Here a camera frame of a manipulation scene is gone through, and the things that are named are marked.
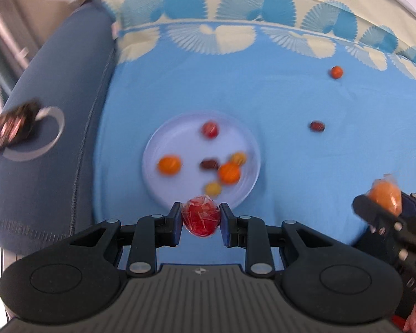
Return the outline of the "red fruit back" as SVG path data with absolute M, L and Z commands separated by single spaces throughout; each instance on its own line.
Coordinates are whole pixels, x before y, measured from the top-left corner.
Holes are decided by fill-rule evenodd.
M 212 198 L 202 195 L 182 205 L 182 218 L 190 233 L 199 238 L 207 238 L 218 228 L 221 214 Z

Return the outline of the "red fruit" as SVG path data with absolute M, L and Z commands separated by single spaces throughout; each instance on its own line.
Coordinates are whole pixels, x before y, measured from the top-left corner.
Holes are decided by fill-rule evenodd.
M 214 139 L 219 135 L 219 125 L 215 121 L 207 121 L 202 125 L 201 133 L 204 138 Z
M 218 228 L 221 214 L 212 198 L 202 195 L 182 205 L 182 218 L 190 233 L 199 238 L 207 238 Z

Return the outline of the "tan round fruit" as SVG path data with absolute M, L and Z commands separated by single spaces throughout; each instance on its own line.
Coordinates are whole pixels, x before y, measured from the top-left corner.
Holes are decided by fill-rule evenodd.
M 242 166 L 246 164 L 248 156 L 243 151 L 238 151 L 230 155 L 229 162 L 237 166 Z

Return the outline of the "mandarin orange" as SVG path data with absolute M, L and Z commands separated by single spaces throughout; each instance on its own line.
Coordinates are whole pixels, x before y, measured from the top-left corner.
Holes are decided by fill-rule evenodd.
M 233 162 L 226 162 L 219 167 L 217 175 L 220 183 L 224 185 L 234 185 L 240 181 L 241 169 L 240 166 Z

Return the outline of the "yellow round fruit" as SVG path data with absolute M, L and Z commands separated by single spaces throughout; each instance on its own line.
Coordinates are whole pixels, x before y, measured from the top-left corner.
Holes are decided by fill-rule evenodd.
M 204 193 L 211 198 L 215 198 L 222 193 L 222 185 L 217 181 L 210 182 L 205 185 Z

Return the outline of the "large front orange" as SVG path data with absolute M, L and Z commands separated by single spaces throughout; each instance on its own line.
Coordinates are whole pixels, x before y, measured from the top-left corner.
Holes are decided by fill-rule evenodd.
M 173 176 L 180 172 L 182 161 L 177 155 L 165 155 L 157 163 L 158 171 L 167 176 Z

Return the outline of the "dark red jujube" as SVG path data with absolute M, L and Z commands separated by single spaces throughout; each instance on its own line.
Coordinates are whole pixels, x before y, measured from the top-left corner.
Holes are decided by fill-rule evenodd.
M 321 121 L 312 121 L 310 123 L 310 130 L 313 132 L 324 132 L 325 124 Z
M 217 159 L 204 159 L 199 164 L 202 170 L 214 170 L 217 171 L 220 167 L 220 163 Z

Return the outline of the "red fruit front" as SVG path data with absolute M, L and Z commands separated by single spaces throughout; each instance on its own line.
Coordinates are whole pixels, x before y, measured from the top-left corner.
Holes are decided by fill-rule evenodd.
M 219 135 L 219 125 L 215 121 L 207 121 L 202 125 L 201 133 L 204 138 L 214 139 Z

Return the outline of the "small orange far back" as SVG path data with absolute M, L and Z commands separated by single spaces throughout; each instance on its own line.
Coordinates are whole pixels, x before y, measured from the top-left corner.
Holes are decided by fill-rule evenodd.
M 343 76 L 343 69 L 340 66 L 335 65 L 330 70 L 330 76 L 335 80 L 340 79 Z

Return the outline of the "blue patterned tablecloth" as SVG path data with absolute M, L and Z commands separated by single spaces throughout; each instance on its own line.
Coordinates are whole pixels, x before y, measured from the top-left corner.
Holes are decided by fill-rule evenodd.
M 143 152 L 194 111 L 231 116 L 258 142 L 258 180 L 237 215 L 351 244 L 366 229 L 351 203 L 374 180 L 416 193 L 416 17 L 400 2 L 101 1 L 117 65 L 95 147 L 97 221 L 167 213 L 143 181 Z

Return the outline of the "lavender round plate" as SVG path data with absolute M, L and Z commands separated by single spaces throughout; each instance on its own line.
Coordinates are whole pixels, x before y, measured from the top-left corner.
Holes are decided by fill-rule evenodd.
M 207 121 L 219 125 L 219 135 L 207 139 L 201 128 Z M 241 169 L 240 181 L 222 188 L 214 198 L 218 204 L 227 203 L 231 208 L 239 206 L 254 188 L 261 167 L 261 154 L 252 132 L 237 119 L 217 111 L 194 111 L 178 115 L 161 125 L 149 139 L 142 158 L 143 181 L 150 195 L 161 206 L 169 208 L 173 203 L 185 202 L 204 194 L 206 184 L 217 178 L 217 173 L 202 170 L 204 159 L 217 159 L 222 165 L 230 155 L 243 151 L 248 159 Z M 182 161 L 178 174 L 167 176 L 157 169 L 159 159 L 165 155 L 177 155 Z

